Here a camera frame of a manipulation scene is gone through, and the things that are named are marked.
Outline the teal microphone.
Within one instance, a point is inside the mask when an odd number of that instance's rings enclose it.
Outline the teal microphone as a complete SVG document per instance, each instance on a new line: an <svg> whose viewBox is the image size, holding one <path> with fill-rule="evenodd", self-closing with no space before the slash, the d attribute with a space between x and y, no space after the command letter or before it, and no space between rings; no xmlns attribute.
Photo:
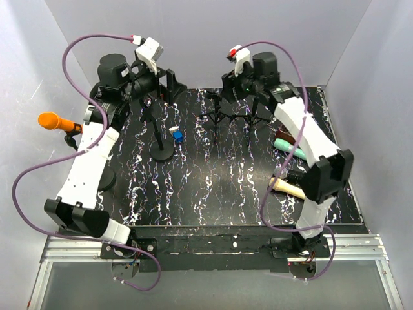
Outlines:
<svg viewBox="0 0 413 310"><path fill-rule="evenodd" d="M292 153L294 146L292 144L290 144L289 142L281 139L281 138L277 138L275 139L274 143L273 143L273 147L281 150L283 152L287 152L287 153ZM306 160L307 157L305 155L305 153L298 147L294 152L293 152L294 156L301 158L302 160Z"/></svg>

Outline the shock mount tripod stand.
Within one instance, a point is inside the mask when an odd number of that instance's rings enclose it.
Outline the shock mount tripod stand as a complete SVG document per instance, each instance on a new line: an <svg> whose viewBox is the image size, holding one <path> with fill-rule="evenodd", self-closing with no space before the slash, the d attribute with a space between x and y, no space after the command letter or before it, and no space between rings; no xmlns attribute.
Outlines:
<svg viewBox="0 0 413 310"><path fill-rule="evenodd" d="M257 108L259 105L259 100L258 98L255 96L252 102L252 111L250 114L233 114L230 117L230 121L229 123L232 124L232 122L237 119L237 118L242 118L245 123L247 124L247 131L245 133L245 137L246 137L246 146L249 148L250 147L250 137L251 137L251 131L254 127L254 125L257 125L260 122L265 122L266 124L270 123L272 120L271 119L266 119L266 118L262 118L259 117L257 115Z"/></svg>

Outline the teal microphone tripod stand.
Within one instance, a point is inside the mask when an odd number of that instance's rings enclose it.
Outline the teal microphone tripod stand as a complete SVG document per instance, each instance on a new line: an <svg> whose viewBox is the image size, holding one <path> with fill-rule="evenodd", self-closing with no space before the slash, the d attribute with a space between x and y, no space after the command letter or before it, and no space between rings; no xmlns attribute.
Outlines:
<svg viewBox="0 0 413 310"><path fill-rule="evenodd" d="M221 95L219 93L206 91L205 97L207 99L211 99L213 101L214 109L210 112L200 114L198 116L198 118L201 119L203 117L207 117L208 119L210 119L213 122L213 124L214 124L214 142L216 143L217 140L218 140L218 132L217 132L218 124L221 123L225 118L228 118L229 122L232 122L235 119L235 117L233 115L229 115L229 114L226 114L226 113L221 111L220 103L222 102L223 98L221 97Z"/></svg>

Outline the round base microphone stand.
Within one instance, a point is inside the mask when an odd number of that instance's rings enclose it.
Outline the round base microphone stand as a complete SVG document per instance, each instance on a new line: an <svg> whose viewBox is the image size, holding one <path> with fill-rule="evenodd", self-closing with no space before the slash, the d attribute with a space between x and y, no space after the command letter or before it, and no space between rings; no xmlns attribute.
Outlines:
<svg viewBox="0 0 413 310"><path fill-rule="evenodd" d="M154 127L154 137L156 142L150 146L151 158L160 163L169 161L174 155L174 144L162 138L161 132L156 124L156 119L152 115L151 106L148 106L145 103L144 97L139 99L139 104L143 109L140 122L151 123Z"/></svg>

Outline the black silver-grille microphone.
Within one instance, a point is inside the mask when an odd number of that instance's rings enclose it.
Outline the black silver-grille microphone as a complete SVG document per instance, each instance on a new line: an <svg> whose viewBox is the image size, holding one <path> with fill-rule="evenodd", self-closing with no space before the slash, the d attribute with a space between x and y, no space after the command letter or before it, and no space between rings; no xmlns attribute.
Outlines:
<svg viewBox="0 0 413 310"><path fill-rule="evenodd" d="M290 183L300 183L303 179L305 172L293 169L282 169L281 167L276 167L274 169L274 176L279 176L280 179L285 180Z"/></svg>

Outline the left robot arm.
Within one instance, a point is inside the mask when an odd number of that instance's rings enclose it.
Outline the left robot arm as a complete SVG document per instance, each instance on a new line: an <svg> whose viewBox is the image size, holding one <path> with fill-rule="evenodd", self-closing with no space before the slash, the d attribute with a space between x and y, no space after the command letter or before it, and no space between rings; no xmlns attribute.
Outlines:
<svg viewBox="0 0 413 310"><path fill-rule="evenodd" d="M103 56L97 75L99 81L90 91L97 105L87 106L82 125L59 120L53 113L38 118L47 129L65 131L66 144L77 152L66 181L56 198L46 200L44 210L60 228L115 243L121 257L131 258L137 252L137 242L130 237L130 228L96 208L97 193L116 182L108 157L128 119L131 104L139 103L142 122L153 123L145 99L172 104L187 87L177 81L173 70L155 68L142 59L129 65L121 54Z"/></svg>

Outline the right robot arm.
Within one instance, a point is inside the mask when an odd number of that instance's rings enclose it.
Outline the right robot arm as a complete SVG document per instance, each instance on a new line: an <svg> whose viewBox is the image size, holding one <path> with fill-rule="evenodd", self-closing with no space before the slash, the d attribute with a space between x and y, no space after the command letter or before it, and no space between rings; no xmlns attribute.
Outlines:
<svg viewBox="0 0 413 310"><path fill-rule="evenodd" d="M284 125L306 156L309 170L300 180L304 204L285 244L298 256L308 256L321 243L322 225L347 184L354 155L350 150L340 150L324 134L308 113L302 93L290 82L280 80L275 54L251 55L249 49L237 45L227 58L235 66L222 77L221 95L231 103L253 96Z"/></svg>

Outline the cream microphone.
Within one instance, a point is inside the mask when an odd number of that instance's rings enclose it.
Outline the cream microphone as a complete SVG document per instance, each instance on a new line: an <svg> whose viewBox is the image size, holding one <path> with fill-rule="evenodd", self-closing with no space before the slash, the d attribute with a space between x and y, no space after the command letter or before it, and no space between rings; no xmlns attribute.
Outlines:
<svg viewBox="0 0 413 310"><path fill-rule="evenodd" d="M283 192L302 200L305 199L305 193L301 188L291 185L280 178L271 178L268 186L274 191Z"/></svg>

